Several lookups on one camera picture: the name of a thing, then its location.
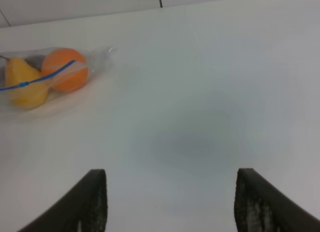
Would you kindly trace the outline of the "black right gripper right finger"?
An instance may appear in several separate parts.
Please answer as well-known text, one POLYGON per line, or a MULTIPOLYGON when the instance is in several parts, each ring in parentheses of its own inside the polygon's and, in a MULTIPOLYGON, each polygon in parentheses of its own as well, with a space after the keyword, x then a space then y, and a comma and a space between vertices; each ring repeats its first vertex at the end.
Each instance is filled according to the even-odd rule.
POLYGON ((252 168, 237 172, 234 220, 239 232, 318 232, 320 220, 252 168))

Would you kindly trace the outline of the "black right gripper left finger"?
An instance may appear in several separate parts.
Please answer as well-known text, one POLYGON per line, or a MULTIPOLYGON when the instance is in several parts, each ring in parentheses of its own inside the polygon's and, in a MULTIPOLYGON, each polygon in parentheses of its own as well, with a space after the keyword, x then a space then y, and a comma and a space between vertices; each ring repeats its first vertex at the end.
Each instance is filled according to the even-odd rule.
POLYGON ((59 201, 21 232, 104 232, 108 220, 107 176, 90 170, 59 201))

